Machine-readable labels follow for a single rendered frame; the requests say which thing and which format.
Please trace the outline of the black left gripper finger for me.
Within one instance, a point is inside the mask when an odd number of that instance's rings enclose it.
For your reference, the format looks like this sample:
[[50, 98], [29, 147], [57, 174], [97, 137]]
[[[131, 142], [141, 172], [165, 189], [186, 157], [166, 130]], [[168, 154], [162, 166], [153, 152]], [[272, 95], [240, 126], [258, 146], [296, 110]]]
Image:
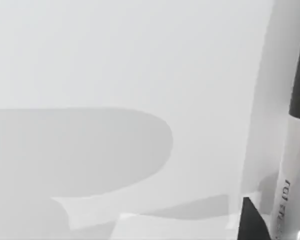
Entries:
[[247, 196], [242, 200], [237, 240], [271, 240], [265, 220]]

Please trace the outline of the white bottle with black cap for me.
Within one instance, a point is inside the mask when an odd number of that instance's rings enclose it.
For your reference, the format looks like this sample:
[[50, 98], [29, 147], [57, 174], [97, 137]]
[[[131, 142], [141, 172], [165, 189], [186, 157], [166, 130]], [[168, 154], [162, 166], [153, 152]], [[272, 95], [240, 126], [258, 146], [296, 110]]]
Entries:
[[272, 240], [300, 240], [300, 51], [269, 232]]

